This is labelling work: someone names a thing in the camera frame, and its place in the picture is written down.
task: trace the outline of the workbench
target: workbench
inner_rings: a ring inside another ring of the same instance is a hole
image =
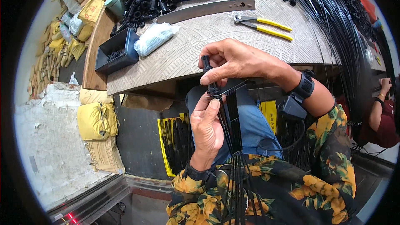
[[[223,0],[193,0],[182,2],[176,10],[207,2]],[[94,28],[92,43],[86,58],[83,88],[107,90],[109,95],[126,93],[146,95],[151,92],[163,92],[166,86],[174,85],[179,79],[198,76],[202,70],[197,66],[198,57],[203,47],[211,42],[232,38],[261,49],[291,65],[335,65],[329,44],[317,24],[308,19],[301,6],[293,7],[282,0],[255,0],[256,10],[217,13],[188,19],[174,25],[180,26],[177,34],[156,49],[149,56],[131,66],[121,69],[108,77],[94,72],[98,46],[109,38],[115,19],[107,9]],[[271,30],[288,34],[294,40],[289,42],[243,25],[235,25],[235,15],[262,17],[279,22],[293,29],[287,33],[279,28],[263,25]],[[143,34],[150,23],[137,34]],[[378,65],[374,59],[373,69],[386,71],[383,60]]]

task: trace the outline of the person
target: person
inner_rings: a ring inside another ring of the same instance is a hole
[[[302,77],[301,72],[278,58],[233,39],[206,45],[200,57],[203,55],[209,55],[214,68],[203,75],[202,85],[217,82],[221,87],[230,87],[230,83],[236,83],[230,82],[231,78],[263,77],[290,92]],[[198,67],[203,68],[200,57]],[[254,193],[248,193],[256,210],[249,201],[246,224],[253,224],[254,213],[262,214],[260,208],[268,224],[345,224],[354,213],[356,182],[350,139],[345,131],[347,117],[328,89],[313,81],[314,90],[303,102],[303,107],[316,117],[305,133],[310,146],[310,173],[284,161],[281,152],[254,149],[273,133],[255,103],[246,96],[247,91],[237,92],[243,157],[261,200],[258,203]],[[224,203],[218,191],[227,182],[217,179],[217,187],[207,188],[204,180],[205,174],[229,160],[217,117],[220,103],[209,101],[205,89],[199,94],[200,89],[192,89],[186,97],[196,148],[186,168],[172,181],[172,201],[167,206],[169,225],[229,223],[223,217]],[[268,141],[265,148],[280,148],[276,138]]]
[[[360,131],[361,143],[372,142],[383,148],[391,148],[400,142],[394,123],[394,102],[388,95],[392,82],[390,78],[379,80],[381,90],[375,98],[368,120],[363,122]]]

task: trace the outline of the fingernail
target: fingernail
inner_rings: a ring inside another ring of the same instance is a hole
[[[216,99],[216,98],[214,98],[214,99],[212,99],[211,100],[211,107],[213,108],[213,109],[216,109],[216,108],[218,108],[218,105],[219,105],[219,101],[218,101],[218,99]]]
[[[207,85],[207,84],[209,84],[208,81],[209,81],[209,80],[208,80],[208,77],[206,77],[206,76],[202,76],[202,78],[200,78],[200,84],[202,84],[202,85]]]

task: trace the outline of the blue jeans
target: blue jeans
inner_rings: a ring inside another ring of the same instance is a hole
[[[229,79],[227,85],[222,88],[222,92],[236,86],[240,82],[242,82],[240,79]],[[200,100],[200,97],[206,92],[206,90],[207,87],[199,85],[192,88],[187,93],[186,106],[189,109],[190,115],[192,115],[197,102]],[[283,159],[283,154],[281,151],[268,151],[259,147],[260,142],[262,142],[262,146],[264,148],[282,148],[267,120],[248,94],[245,86],[236,91],[236,97],[240,119],[240,132],[242,133],[243,153],[267,157],[274,155]],[[229,156],[230,154],[228,145],[224,140],[224,144],[218,151],[213,165],[223,164],[229,158]]]

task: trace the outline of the sleeve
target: sleeve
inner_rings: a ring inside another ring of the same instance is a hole
[[[354,198],[356,180],[346,128],[347,116],[337,104],[307,129],[310,166],[314,176]]]
[[[200,208],[197,199],[206,191],[206,186],[202,180],[195,181],[182,170],[172,180],[173,192],[172,201],[167,206],[169,220],[167,224],[180,224],[186,221],[195,221]]]

